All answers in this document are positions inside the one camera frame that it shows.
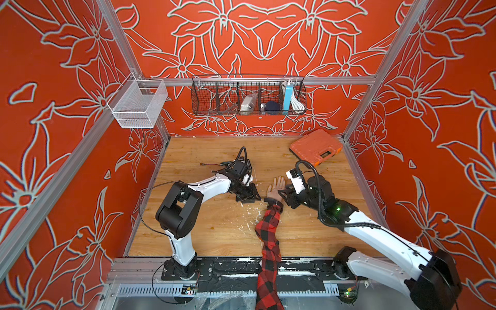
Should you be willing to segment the red plaid sleeved forearm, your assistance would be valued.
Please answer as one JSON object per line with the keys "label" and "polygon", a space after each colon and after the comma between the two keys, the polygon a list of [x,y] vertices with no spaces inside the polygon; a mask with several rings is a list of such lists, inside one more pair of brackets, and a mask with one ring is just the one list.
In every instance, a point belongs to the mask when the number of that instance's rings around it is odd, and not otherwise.
{"label": "red plaid sleeved forearm", "polygon": [[281,214],[267,209],[263,219],[255,227],[255,233],[262,241],[255,309],[284,309],[276,288],[278,264],[282,261],[280,244],[276,237]]}

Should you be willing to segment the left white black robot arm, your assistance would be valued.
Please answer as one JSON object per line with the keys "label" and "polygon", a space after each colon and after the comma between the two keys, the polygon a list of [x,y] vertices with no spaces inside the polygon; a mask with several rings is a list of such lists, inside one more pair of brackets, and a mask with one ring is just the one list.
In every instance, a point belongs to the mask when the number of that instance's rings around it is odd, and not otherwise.
{"label": "left white black robot arm", "polygon": [[210,178],[187,183],[174,181],[156,212],[162,235],[169,239],[172,257],[164,263],[163,280],[190,280],[201,277],[198,255],[192,245],[193,230],[202,204],[226,193],[242,204],[260,201],[253,182],[253,167],[242,146],[234,160],[219,164]]}

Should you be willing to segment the mannequin hand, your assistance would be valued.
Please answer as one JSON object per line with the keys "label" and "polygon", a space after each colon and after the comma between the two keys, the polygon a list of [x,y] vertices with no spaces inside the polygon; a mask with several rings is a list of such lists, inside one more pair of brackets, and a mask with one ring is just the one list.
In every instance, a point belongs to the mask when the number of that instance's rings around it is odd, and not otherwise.
{"label": "mannequin hand", "polygon": [[281,197],[279,191],[285,189],[285,184],[286,180],[284,177],[279,176],[277,178],[274,178],[273,183],[267,188],[266,197],[272,200],[283,202],[283,198]]}

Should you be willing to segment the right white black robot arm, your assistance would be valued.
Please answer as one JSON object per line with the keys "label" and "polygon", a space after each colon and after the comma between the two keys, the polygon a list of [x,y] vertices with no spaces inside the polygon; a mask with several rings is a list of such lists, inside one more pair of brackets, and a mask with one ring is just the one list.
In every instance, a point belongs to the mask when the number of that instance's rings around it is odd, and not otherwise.
{"label": "right white black robot arm", "polygon": [[326,227],[362,240],[387,258],[372,258],[344,247],[334,258],[336,276],[355,275],[379,282],[408,297],[418,309],[459,307],[462,284],[450,254],[416,245],[336,198],[331,184],[307,161],[298,161],[286,176],[291,183],[279,191],[286,204],[315,210]]}

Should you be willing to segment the black wrist watch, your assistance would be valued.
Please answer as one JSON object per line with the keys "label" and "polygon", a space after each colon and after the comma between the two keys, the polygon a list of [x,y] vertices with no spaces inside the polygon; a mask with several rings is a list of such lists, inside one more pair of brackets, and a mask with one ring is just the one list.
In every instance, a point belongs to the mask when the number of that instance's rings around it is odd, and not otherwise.
{"label": "black wrist watch", "polygon": [[284,204],[281,201],[269,197],[266,197],[263,200],[264,202],[266,202],[268,210],[274,210],[275,212],[283,213]]}

